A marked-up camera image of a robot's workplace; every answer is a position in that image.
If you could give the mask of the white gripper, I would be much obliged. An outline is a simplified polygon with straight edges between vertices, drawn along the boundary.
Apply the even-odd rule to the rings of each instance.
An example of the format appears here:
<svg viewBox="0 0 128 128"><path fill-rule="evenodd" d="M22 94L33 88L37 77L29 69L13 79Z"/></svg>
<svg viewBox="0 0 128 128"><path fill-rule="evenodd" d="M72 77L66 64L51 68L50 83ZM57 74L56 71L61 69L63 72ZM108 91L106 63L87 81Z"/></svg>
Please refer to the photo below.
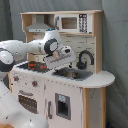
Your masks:
<svg viewBox="0 0 128 128"><path fill-rule="evenodd" d="M73 62L76 59L74 52L70 46L64 46L61 50L56 51L54 55L45 57L44 61L49 69L62 66Z"/></svg>

